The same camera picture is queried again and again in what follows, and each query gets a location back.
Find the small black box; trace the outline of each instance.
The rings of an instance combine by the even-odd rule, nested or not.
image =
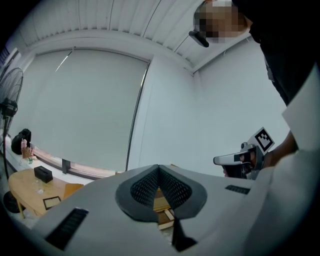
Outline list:
[[[48,183],[49,181],[53,180],[52,171],[44,168],[43,166],[34,168],[34,176],[42,180],[44,183]]]

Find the ceiling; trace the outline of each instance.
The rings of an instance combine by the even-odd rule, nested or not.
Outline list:
[[[76,45],[86,39],[87,47],[107,48],[128,54],[132,51],[132,55],[145,59],[151,59],[150,53],[165,54],[194,73],[248,36],[246,33],[209,48],[198,45],[188,33],[193,30],[193,13],[201,2],[43,0],[24,19],[15,34],[21,41],[22,51],[40,46],[43,47],[42,52],[52,51],[66,47],[68,42]],[[97,43],[96,40],[93,43],[89,38],[101,39],[101,42]],[[55,42],[55,46],[44,46],[52,42]]]

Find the glass cup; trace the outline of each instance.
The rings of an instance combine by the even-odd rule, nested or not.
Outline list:
[[[42,194],[44,192],[44,186],[42,184],[42,181],[39,179],[36,179],[32,183],[32,187],[33,187],[34,191],[37,192],[38,194]]]

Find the round wooden table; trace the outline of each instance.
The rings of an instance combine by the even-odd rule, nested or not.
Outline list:
[[[35,177],[33,169],[25,169],[17,171],[9,177],[9,188],[12,195],[15,197],[21,218],[24,219],[25,215],[22,211],[21,205],[27,208],[36,216],[44,215],[47,210],[43,199],[60,197],[64,199],[65,187],[67,182],[53,177],[53,180],[44,183],[41,180],[43,193],[38,193],[35,190],[34,182],[38,180]]]

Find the electric fan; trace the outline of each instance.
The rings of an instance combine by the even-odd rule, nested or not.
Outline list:
[[[11,121],[18,111],[17,102],[23,78],[22,69],[14,68],[0,81],[0,132],[2,133],[3,164],[7,180],[9,179],[9,173],[6,161],[6,136],[8,134]],[[19,212],[17,201],[10,191],[4,195],[3,202],[10,212]]]

